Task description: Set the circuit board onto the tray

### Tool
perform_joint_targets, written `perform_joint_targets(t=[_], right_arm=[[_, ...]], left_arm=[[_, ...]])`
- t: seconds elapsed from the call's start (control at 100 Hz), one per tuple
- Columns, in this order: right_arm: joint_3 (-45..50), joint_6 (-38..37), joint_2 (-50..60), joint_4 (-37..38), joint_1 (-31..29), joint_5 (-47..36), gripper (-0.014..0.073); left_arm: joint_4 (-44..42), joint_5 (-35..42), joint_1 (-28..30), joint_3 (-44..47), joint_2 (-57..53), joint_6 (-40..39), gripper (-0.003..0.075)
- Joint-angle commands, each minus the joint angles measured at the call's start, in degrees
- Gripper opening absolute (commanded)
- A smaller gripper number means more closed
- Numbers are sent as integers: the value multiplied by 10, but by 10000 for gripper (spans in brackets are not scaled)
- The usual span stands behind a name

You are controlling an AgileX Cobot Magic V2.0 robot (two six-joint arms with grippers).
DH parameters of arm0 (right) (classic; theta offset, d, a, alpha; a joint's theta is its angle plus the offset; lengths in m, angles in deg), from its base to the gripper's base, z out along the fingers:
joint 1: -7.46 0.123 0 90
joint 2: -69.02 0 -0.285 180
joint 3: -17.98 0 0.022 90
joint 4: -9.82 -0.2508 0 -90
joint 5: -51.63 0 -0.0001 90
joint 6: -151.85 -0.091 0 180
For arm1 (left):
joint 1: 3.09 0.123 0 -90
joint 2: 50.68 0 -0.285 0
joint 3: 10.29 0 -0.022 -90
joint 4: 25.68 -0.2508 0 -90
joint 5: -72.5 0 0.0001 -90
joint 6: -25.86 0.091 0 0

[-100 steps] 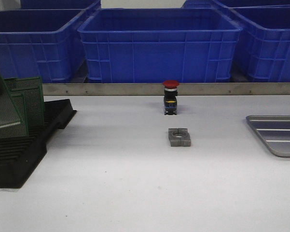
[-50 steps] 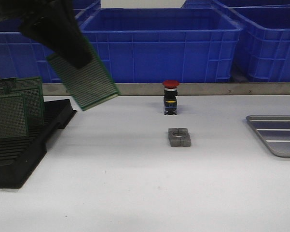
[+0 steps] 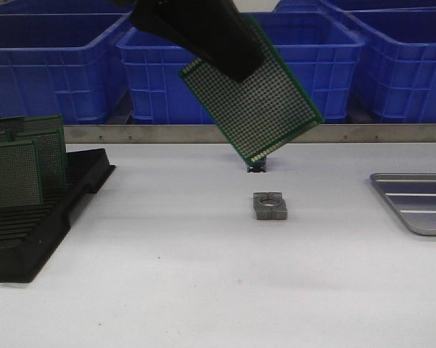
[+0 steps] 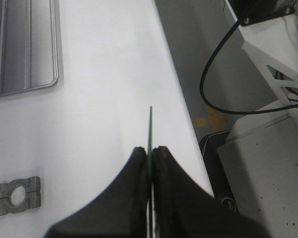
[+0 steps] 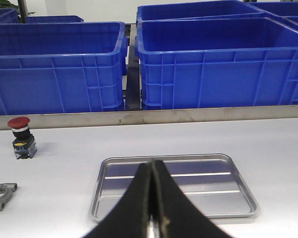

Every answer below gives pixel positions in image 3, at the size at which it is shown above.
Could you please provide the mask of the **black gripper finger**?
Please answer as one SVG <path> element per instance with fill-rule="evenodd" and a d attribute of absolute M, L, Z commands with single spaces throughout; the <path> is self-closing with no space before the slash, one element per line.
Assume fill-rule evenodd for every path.
<path fill-rule="evenodd" d="M 264 61 L 256 35 L 233 1 L 137 1 L 130 21 L 140 31 L 190 51 L 238 83 Z"/>

